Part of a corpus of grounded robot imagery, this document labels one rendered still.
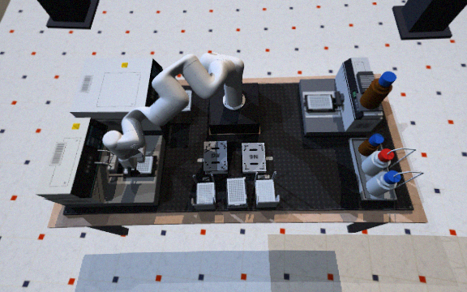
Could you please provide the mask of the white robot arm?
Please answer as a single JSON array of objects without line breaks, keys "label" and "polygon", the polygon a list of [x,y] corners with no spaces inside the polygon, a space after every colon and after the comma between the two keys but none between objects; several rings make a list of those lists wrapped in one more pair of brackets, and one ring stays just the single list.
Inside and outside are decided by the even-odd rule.
[{"label": "white robot arm", "polygon": [[206,53],[200,60],[194,54],[184,56],[152,81],[160,98],[150,107],[135,108],[128,113],[122,120],[123,135],[118,131],[107,132],[104,146],[120,159],[137,157],[138,163],[144,163],[147,144],[141,122],[147,117],[153,124],[164,126],[189,104],[189,97],[175,76],[181,74],[203,99],[214,97],[224,86],[224,106],[239,110],[246,101],[242,94],[243,71],[243,60],[229,55]]}]

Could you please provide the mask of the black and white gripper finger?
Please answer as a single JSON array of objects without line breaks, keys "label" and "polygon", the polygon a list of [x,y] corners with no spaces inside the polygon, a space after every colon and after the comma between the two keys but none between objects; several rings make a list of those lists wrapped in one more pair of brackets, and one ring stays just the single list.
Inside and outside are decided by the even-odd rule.
[{"label": "black and white gripper finger", "polygon": [[140,172],[137,169],[131,170],[131,167],[127,167],[127,173],[128,173],[128,176],[140,174]]}]

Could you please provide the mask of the blue bottle cap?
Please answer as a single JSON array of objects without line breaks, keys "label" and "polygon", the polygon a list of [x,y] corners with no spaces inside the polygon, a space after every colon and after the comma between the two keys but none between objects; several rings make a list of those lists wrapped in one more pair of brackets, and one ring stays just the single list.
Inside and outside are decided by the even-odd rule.
[{"label": "blue bottle cap", "polygon": [[379,82],[384,86],[390,86],[396,80],[396,75],[391,71],[385,71],[379,78]]},{"label": "blue bottle cap", "polygon": [[369,141],[374,146],[378,146],[381,143],[383,143],[383,136],[381,134],[375,133],[375,134],[373,134],[372,137],[370,137]]},{"label": "blue bottle cap", "polygon": [[384,175],[384,179],[387,183],[390,183],[390,184],[395,184],[395,183],[398,183],[400,180],[401,180],[401,176],[400,175],[397,175],[395,177],[393,177],[395,174],[398,174],[398,172],[396,172],[395,170],[390,170],[388,171],[385,175]]}]

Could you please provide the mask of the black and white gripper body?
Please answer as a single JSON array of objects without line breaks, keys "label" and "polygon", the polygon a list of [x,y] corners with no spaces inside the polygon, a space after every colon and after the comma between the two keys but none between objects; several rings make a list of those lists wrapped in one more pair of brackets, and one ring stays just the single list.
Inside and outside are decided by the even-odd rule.
[{"label": "black and white gripper body", "polygon": [[118,158],[121,165],[127,170],[127,167],[131,167],[132,169],[136,169],[137,167],[137,157],[135,158],[127,158],[127,159],[120,159]]}]

